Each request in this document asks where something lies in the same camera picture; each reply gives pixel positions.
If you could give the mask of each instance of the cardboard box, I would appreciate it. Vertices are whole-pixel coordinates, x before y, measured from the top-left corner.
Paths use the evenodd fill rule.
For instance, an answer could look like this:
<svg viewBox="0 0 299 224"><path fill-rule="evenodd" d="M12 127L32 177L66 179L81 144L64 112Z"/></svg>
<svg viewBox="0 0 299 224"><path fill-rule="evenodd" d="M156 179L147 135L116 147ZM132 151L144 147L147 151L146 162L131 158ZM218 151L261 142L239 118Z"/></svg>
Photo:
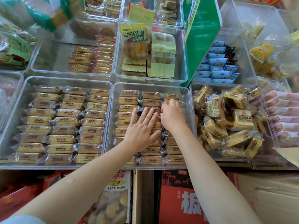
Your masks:
<svg viewBox="0 0 299 224"><path fill-rule="evenodd" d="M228 177L264 224L299 222L299 174L228 172Z"/></svg>
<svg viewBox="0 0 299 224"><path fill-rule="evenodd" d="M188 170L163 170L159 224L207 224Z"/></svg>

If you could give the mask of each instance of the person's right hand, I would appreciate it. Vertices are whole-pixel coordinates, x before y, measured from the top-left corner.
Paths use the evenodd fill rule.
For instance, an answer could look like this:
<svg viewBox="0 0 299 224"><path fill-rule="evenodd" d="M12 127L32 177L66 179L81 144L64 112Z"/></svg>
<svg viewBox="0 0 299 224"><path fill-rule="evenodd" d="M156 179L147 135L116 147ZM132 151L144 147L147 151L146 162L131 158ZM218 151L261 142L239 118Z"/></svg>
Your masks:
<svg viewBox="0 0 299 224"><path fill-rule="evenodd" d="M163 104L161 110L161 123L170 133L187 125L183 110L174 99L170 99L169 104Z"/></svg>

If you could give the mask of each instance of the hand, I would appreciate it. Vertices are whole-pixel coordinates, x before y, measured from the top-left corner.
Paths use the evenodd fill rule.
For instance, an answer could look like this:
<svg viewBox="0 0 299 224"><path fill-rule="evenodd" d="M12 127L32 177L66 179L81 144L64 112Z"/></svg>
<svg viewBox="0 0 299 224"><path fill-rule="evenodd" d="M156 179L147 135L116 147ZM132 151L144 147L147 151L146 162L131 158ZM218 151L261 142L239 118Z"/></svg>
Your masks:
<svg viewBox="0 0 299 224"><path fill-rule="evenodd" d="M163 104L161 107L161 123L173 134L177 129L183 129L186 126L186 120L180 104L174 99L170 99L169 104Z"/></svg>
<svg viewBox="0 0 299 224"><path fill-rule="evenodd" d="M154 112L154 108L151 108L148 112L148 107L144 108L139 120L136 122L137 108L134 108L132 118L128 129L125 134L125 138L122 142L127 143L136 152L141 152L161 134L161 131L155 131L152 135L150 134L155 124L158 113Z"/></svg>

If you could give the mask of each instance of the forearm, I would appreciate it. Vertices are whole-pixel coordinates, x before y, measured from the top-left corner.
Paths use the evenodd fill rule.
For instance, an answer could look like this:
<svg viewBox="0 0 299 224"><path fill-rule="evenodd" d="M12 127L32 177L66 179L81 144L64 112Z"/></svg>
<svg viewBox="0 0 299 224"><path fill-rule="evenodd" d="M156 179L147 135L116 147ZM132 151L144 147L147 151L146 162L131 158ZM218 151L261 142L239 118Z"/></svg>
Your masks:
<svg viewBox="0 0 299 224"><path fill-rule="evenodd" d="M173 133L209 223L261 223L250 205L186 127Z"/></svg>
<svg viewBox="0 0 299 224"><path fill-rule="evenodd" d="M55 183L13 216L32 215L47 224L77 223L134 154L130 145L120 143Z"/></svg>

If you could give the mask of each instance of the person's left hand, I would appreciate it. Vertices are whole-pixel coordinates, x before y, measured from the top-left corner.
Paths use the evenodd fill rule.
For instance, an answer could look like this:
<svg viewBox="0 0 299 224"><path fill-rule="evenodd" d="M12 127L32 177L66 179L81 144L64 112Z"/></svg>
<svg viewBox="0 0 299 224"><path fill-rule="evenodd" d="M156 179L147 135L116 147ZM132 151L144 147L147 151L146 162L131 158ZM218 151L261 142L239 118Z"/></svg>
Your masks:
<svg viewBox="0 0 299 224"><path fill-rule="evenodd" d="M148 107L144 109L139 120L136 122L137 108L134 108L131 122L122 141L131 146L135 152L141 152L146 149L161 134L161 131L156 131L152 135L150 134L158 113L153 115L154 108L151 108L148 114L147 111Z"/></svg>

